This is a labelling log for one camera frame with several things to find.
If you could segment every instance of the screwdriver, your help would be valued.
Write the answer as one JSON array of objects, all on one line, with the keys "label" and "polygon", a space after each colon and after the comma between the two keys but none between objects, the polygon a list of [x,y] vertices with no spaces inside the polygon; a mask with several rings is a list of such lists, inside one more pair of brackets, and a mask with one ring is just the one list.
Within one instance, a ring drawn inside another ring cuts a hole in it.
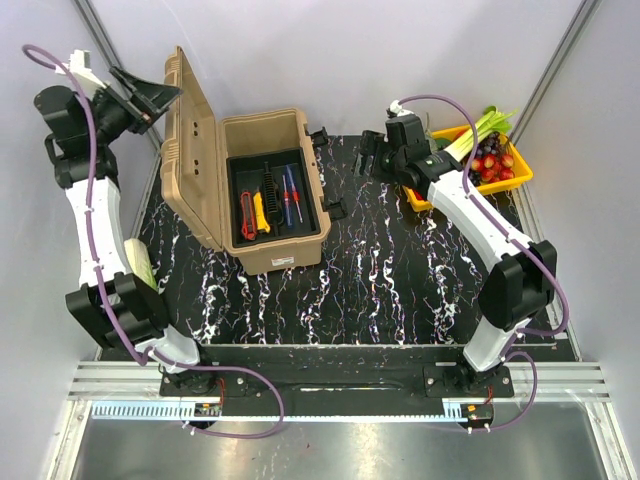
[{"label": "screwdriver", "polygon": [[287,175],[289,175],[289,183],[291,183],[291,193],[293,195],[293,201],[296,202],[296,207],[298,207],[298,217],[300,218],[300,223],[302,223],[302,212],[300,211],[300,196],[298,195],[296,184],[293,182],[293,171],[291,170],[291,165],[287,165]]},{"label": "screwdriver", "polygon": [[293,218],[291,218],[291,203],[289,200],[289,190],[287,190],[287,179],[282,176],[282,185],[284,186],[284,215],[287,219],[287,227],[293,228]]}]

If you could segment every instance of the reflective floor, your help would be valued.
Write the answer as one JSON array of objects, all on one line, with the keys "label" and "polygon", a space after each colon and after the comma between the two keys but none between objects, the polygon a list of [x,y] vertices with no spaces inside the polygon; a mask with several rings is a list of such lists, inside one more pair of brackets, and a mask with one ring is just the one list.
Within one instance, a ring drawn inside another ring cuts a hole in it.
[{"label": "reflective floor", "polygon": [[[515,406],[497,407],[497,423]],[[264,425],[214,428],[256,432]],[[190,436],[179,425],[90,421],[76,480],[604,479],[586,413],[536,405],[504,432],[450,425],[292,424],[263,440]]]}]

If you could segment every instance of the white label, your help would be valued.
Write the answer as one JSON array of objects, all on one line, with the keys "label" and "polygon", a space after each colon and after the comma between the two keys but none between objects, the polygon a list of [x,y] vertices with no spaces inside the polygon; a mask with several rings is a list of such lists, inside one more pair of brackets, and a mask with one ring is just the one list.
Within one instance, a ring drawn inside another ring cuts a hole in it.
[{"label": "white label", "polygon": [[274,267],[280,267],[282,265],[293,265],[295,263],[295,259],[293,257],[283,257],[283,258],[272,258],[271,264]]}]

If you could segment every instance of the yellow basket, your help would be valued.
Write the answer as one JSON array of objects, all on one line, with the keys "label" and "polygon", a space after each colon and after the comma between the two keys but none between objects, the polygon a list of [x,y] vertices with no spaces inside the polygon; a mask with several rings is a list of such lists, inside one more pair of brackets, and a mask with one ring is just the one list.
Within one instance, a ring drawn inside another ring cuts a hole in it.
[{"label": "yellow basket", "polygon": [[[468,129],[468,126],[464,126],[447,128],[446,130],[438,130],[437,132],[433,132],[433,137],[446,138],[447,140],[453,141],[454,137],[458,133],[464,132]],[[504,145],[507,143],[507,141],[508,139],[505,135],[500,135],[500,143]],[[500,182],[480,185],[478,187],[478,191],[482,195],[491,195],[492,193],[512,190],[514,188],[518,188],[524,182],[528,182],[533,178],[533,171],[531,170],[531,168],[529,168],[529,165],[527,165],[527,162],[524,161],[524,158],[522,158],[522,155],[520,155],[520,152],[518,152],[513,143],[508,143],[507,152],[509,152],[513,156],[513,173],[515,174],[515,177],[509,180],[501,180]],[[404,192],[407,194],[407,199],[409,200],[411,208],[413,208],[414,211],[421,212],[423,210],[433,208],[433,205],[431,205],[431,203],[425,200],[418,200],[416,193],[412,189],[408,187],[402,188],[404,188]]]}]

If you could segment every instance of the green vegetable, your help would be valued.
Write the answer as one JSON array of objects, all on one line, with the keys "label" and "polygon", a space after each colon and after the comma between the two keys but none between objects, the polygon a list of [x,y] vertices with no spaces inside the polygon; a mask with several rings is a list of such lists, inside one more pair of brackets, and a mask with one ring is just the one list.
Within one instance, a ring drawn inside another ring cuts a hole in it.
[{"label": "green vegetable", "polygon": [[[506,134],[511,130],[511,124],[507,121],[507,118],[515,115],[516,112],[517,110],[511,113],[502,113],[494,106],[488,107],[484,111],[484,116],[476,122],[478,143],[487,138],[491,132]],[[460,162],[471,151],[472,147],[473,132],[469,128],[455,142],[445,148],[445,150]]]}]

